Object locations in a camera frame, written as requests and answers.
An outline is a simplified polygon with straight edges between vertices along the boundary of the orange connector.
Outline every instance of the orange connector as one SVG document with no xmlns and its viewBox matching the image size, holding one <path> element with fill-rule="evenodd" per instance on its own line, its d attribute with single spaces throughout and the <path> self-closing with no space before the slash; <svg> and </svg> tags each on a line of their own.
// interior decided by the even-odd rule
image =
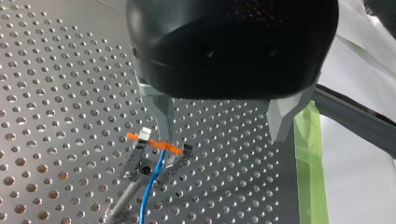
<svg viewBox="0 0 396 224">
<path fill-rule="evenodd" d="M 129 140 L 134 140 L 134 141 L 136 141 L 139 138 L 137 136 L 137 134 L 135 134 L 135 133 L 127 133 L 126 137 Z M 156 142 L 154 140 L 148 140 L 148 145 L 152 146 L 152 147 L 156 147 L 158 149 L 166 149 L 166 150 L 169 150 L 169 151 L 171 151 L 173 153 L 176 153 L 176 154 L 183 154 L 183 149 L 175 147 L 172 144 L 167 143 L 167 142 Z"/>
</svg>

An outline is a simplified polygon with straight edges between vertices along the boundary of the hole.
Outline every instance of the hole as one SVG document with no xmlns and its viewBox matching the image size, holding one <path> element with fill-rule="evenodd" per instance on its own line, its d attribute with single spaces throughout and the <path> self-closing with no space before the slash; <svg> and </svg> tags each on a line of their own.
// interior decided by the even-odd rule
<svg viewBox="0 0 396 224">
<path fill-rule="evenodd" d="M 55 210 L 58 211 L 58 212 L 62 212 L 64 210 L 64 206 L 61 205 L 61 204 L 57 204 L 55 206 Z"/>
<path fill-rule="evenodd" d="M 9 95 L 7 97 L 7 101 L 9 101 L 10 103 L 14 103 L 17 101 L 17 97 L 15 95 Z"/>
<path fill-rule="evenodd" d="M 72 204 L 73 206 L 77 206 L 80 202 L 79 197 L 73 197 L 70 199 L 70 204 Z"/>
<path fill-rule="evenodd" d="M 65 171 L 62 171 L 62 172 L 60 172 L 60 173 L 58 174 L 58 177 L 59 177 L 61 180 L 66 180 L 67 177 L 69 177 L 69 174 L 68 174 L 67 172 L 65 172 Z"/>
<path fill-rule="evenodd" d="M 106 192 L 107 191 L 107 185 L 105 185 L 105 184 L 99 185 L 98 190 L 99 190 L 99 192 L 102 192 L 102 193 Z"/>
<path fill-rule="evenodd" d="M 57 199 L 59 197 L 59 192 L 57 190 L 52 190 L 49 192 L 49 197 L 51 199 Z"/>
<path fill-rule="evenodd" d="M 61 220 L 61 224 L 71 224 L 72 219 L 70 217 L 63 217 Z"/>
<path fill-rule="evenodd" d="M 28 192 L 33 193 L 33 192 L 35 192 L 35 191 L 37 190 L 37 185 L 36 185 L 36 184 L 28 184 L 28 185 L 26 186 L 26 190 L 27 190 Z"/>
<path fill-rule="evenodd" d="M 47 211 L 41 211 L 41 212 L 39 212 L 38 213 L 38 219 L 40 219 L 40 220 L 46 220 L 47 218 L 49 218 L 49 216 L 50 216 L 50 213 L 49 212 L 47 212 Z"/>
<path fill-rule="evenodd" d="M 35 148 L 35 147 L 37 146 L 37 142 L 36 142 L 36 141 L 33 141 L 33 140 L 29 140 L 29 141 L 26 143 L 26 146 L 29 147 L 29 148 Z"/>
<path fill-rule="evenodd" d="M 6 186 L 11 186 L 11 185 L 14 184 L 14 182 L 15 182 L 15 178 L 12 177 L 12 176 L 7 176 L 6 178 L 3 179 L 3 183 L 4 183 Z"/>
<path fill-rule="evenodd" d="M 38 166 L 37 166 L 37 171 L 38 171 L 40 174 L 46 173 L 47 170 L 48 170 L 47 165 L 41 164 L 41 165 L 38 165 Z"/>
<path fill-rule="evenodd" d="M 66 133 L 65 132 L 57 132 L 56 137 L 58 139 L 64 139 L 66 137 Z"/>
<path fill-rule="evenodd" d="M 99 203 L 93 203 L 93 204 L 91 204 L 91 211 L 97 212 L 97 211 L 99 211 L 99 210 L 100 210 L 100 205 L 99 205 Z"/>
<path fill-rule="evenodd" d="M 24 164 L 26 164 L 26 159 L 25 158 L 17 158 L 15 160 L 15 164 L 17 164 L 18 166 L 23 166 Z"/>
<path fill-rule="evenodd" d="M 64 100 L 62 96 L 55 96 L 55 101 L 61 103 Z"/>
<path fill-rule="evenodd" d="M 79 183 L 80 186 L 85 187 L 85 186 L 88 185 L 89 181 L 88 181 L 87 178 L 81 178 L 81 179 L 78 181 L 78 183 Z"/>
<path fill-rule="evenodd" d="M 17 136 L 15 135 L 15 133 L 8 133 L 6 134 L 5 138 L 8 142 L 11 142 L 14 141 Z"/>
</svg>

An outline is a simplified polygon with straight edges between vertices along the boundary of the cable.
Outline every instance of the cable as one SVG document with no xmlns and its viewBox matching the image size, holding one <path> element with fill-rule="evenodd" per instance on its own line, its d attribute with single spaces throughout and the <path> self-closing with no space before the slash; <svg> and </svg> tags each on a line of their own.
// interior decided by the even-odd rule
<svg viewBox="0 0 396 224">
<path fill-rule="evenodd" d="M 154 183 L 155 178 L 157 178 L 160 172 L 163 171 L 163 159 L 165 158 L 165 152 L 166 152 L 165 149 L 161 151 L 160 158 L 158 159 L 157 165 L 155 166 L 154 172 L 152 173 L 151 178 L 149 179 L 148 182 L 148 186 L 146 187 L 146 191 L 143 196 L 142 205 L 140 206 L 139 224 L 145 224 L 146 204 L 149 199 L 149 192 L 151 191 L 151 187 L 152 184 Z"/>
</svg>

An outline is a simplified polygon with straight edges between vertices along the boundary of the white cloth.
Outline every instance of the white cloth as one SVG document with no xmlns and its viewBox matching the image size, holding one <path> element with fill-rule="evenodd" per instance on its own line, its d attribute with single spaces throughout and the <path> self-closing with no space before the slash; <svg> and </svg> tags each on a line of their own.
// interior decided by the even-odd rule
<svg viewBox="0 0 396 224">
<path fill-rule="evenodd" d="M 318 83 L 396 121 L 396 41 L 365 14 L 362 0 L 340 0 L 339 7 L 337 37 Z M 396 223 L 393 159 L 323 116 L 321 130 L 330 224 Z"/>
</svg>

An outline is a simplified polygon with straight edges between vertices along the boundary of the dark wire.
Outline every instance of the dark wire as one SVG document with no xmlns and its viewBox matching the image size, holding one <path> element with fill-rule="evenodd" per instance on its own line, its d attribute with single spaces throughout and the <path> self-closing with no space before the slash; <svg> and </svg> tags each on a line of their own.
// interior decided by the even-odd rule
<svg viewBox="0 0 396 224">
<path fill-rule="evenodd" d="M 139 224 L 145 224 L 146 204 L 149 199 L 149 192 L 151 191 L 151 187 L 152 184 L 154 183 L 155 178 L 157 178 L 157 176 L 163 171 L 163 159 L 165 158 L 165 152 L 166 152 L 165 149 L 161 151 L 160 158 L 158 159 L 157 165 L 155 166 L 154 172 L 152 173 L 151 178 L 149 179 L 148 182 L 148 186 L 146 187 L 146 191 L 143 196 L 142 205 L 140 206 Z"/>
</svg>

